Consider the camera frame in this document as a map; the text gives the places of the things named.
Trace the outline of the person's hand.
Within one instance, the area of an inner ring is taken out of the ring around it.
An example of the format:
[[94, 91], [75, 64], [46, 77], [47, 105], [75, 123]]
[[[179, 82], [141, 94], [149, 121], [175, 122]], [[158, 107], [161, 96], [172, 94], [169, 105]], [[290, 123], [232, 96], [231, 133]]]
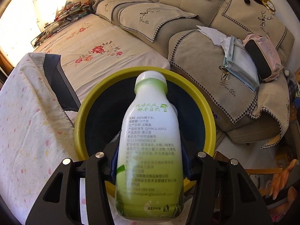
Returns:
[[273, 198], [273, 200], [277, 198], [279, 192], [287, 184], [289, 174], [294, 169], [297, 162], [298, 160], [293, 159], [290, 162], [289, 166], [286, 169], [282, 170], [280, 174], [277, 174], [272, 180], [269, 195]]

